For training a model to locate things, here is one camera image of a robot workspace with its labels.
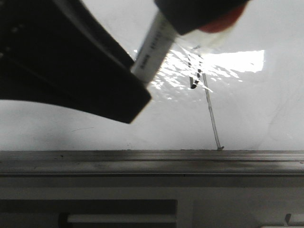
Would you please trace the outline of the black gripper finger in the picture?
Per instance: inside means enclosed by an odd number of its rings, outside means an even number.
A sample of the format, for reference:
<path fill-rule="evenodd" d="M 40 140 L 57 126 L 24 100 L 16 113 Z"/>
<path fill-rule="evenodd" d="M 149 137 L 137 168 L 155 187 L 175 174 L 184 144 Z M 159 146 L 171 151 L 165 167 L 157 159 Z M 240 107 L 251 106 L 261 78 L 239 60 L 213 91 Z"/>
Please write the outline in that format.
<path fill-rule="evenodd" d="M 0 97 L 131 123 L 151 95 L 81 0 L 0 3 Z"/>
<path fill-rule="evenodd" d="M 156 0 L 155 4 L 180 35 L 196 29 L 218 33 L 232 27 L 247 0 Z"/>

